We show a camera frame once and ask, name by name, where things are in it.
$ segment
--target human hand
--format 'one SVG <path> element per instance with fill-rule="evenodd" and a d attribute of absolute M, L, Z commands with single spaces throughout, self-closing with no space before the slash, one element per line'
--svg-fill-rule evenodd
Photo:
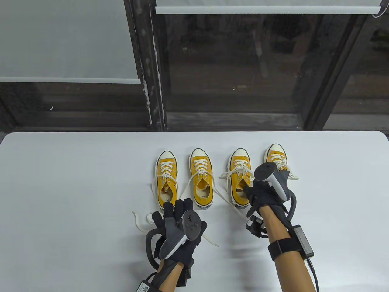
<path fill-rule="evenodd" d="M 283 205 L 284 201 L 280 199 L 274 188 L 270 187 L 267 182 L 254 181 L 253 186 L 245 187 L 243 192 L 251 205 L 247 212 L 247 217 L 250 217 L 255 211 L 259 212 L 259 209 L 265 205 L 280 206 L 287 212 Z"/>
<path fill-rule="evenodd" d="M 163 218 L 161 217 L 161 214 L 158 211 L 154 212 L 152 215 L 152 219 L 154 220 L 156 227 L 162 229 L 162 235 L 156 243 L 154 258 L 159 258 L 159 251 L 161 249 L 162 244 L 166 240 L 165 219 L 174 218 L 176 223 L 178 223 L 185 211 L 193 210 L 193 201 L 191 199 L 185 199 L 184 201 L 177 200 L 175 202 L 175 207 L 173 207 L 173 204 L 171 202 L 165 202 L 163 204 L 163 210 Z M 187 240 L 173 253 L 172 256 L 169 257 L 170 260 L 173 260 L 177 263 L 182 263 L 186 267 L 191 267 L 191 265 L 193 264 L 193 252 L 195 251 L 196 246 L 200 244 L 201 236 L 207 228 L 206 222 L 201 221 L 201 224 L 201 231 L 198 237 L 193 241 Z"/>

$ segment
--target glass pane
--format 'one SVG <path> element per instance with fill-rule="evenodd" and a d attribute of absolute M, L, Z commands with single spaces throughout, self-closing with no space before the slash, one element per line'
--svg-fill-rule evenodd
<path fill-rule="evenodd" d="M 370 37 L 325 127 L 389 133 L 389 14 Z"/>
<path fill-rule="evenodd" d="M 209 119 L 208 124 L 302 128 L 303 96 L 294 90 L 307 53 L 318 46 L 313 38 L 321 15 L 158 17 L 166 27 L 160 47 L 168 127 Z"/>
<path fill-rule="evenodd" d="M 134 84 L 1 83 L 20 130 L 148 130 L 143 87 Z"/>

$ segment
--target black glove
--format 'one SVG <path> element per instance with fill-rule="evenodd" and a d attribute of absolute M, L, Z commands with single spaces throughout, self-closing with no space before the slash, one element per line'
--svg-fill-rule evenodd
<path fill-rule="evenodd" d="M 285 227 L 292 228 L 290 221 L 285 215 L 285 213 L 288 213 L 288 210 L 284 206 L 283 200 L 280 199 L 274 188 L 270 187 L 267 182 L 254 180 L 252 187 L 247 186 L 243 188 L 243 192 L 251 205 L 247 212 L 247 217 L 250 217 L 255 211 L 259 213 L 261 207 L 268 205 Z"/>
<path fill-rule="evenodd" d="M 159 212 L 153 213 L 152 219 L 154 220 L 156 227 L 161 228 L 163 230 L 162 236 L 158 239 L 156 243 L 154 258 L 159 257 L 159 250 L 161 249 L 163 242 L 166 240 L 165 218 L 173 217 L 176 223 L 178 223 L 184 212 L 187 210 L 193 210 L 193 201 L 191 199 L 185 199 L 185 201 L 177 200 L 175 202 L 174 208 L 171 202 L 163 203 L 163 219 Z M 206 228 L 207 223 L 201 221 L 201 231 L 199 236 L 193 241 L 187 240 L 173 253 L 171 257 L 169 257 L 169 259 L 177 263 L 182 263 L 187 268 L 190 268 L 193 264 L 193 252 L 195 251 L 196 246 L 200 244 L 201 236 L 203 235 Z"/>

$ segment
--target sneaker toe cap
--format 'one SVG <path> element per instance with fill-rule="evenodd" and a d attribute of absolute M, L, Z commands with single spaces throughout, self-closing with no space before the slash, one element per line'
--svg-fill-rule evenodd
<path fill-rule="evenodd" d="M 192 153 L 192 157 L 196 157 L 196 156 L 208 156 L 208 155 L 205 153 L 204 150 L 197 148 Z"/>
<path fill-rule="evenodd" d="M 161 156 L 159 158 L 160 159 L 175 159 L 173 153 L 171 153 L 168 150 L 162 152 L 162 154 L 161 154 Z"/>
<path fill-rule="evenodd" d="M 282 153 L 285 153 L 285 150 L 282 148 L 282 146 L 280 144 L 273 144 L 270 149 L 270 151 L 278 151 L 278 152 L 282 152 Z"/>
<path fill-rule="evenodd" d="M 249 157 L 249 154 L 246 150 L 243 148 L 236 149 L 234 154 L 232 156 L 243 156 L 243 157 Z"/>

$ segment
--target sneaker insole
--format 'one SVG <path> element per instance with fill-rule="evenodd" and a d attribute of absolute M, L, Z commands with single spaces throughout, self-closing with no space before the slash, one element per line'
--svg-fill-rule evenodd
<path fill-rule="evenodd" d="M 170 188 L 163 187 L 161 190 L 161 198 L 164 202 L 171 202 L 173 200 L 173 192 Z"/>
<path fill-rule="evenodd" d="M 201 190 L 199 188 L 196 188 L 197 190 L 197 195 L 201 198 L 208 198 L 210 194 L 210 188 L 209 185 L 205 187 L 205 189 Z"/>
<path fill-rule="evenodd" d="M 236 191 L 237 191 L 237 195 L 241 198 L 245 198 L 246 199 L 246 195 L 245 193 L 243 192 L 243 188 L 247 186 L 246 182 L 244 180 L 242 180 L 238 185 L 237 185 L 237 188 L 236 188 Z"/>

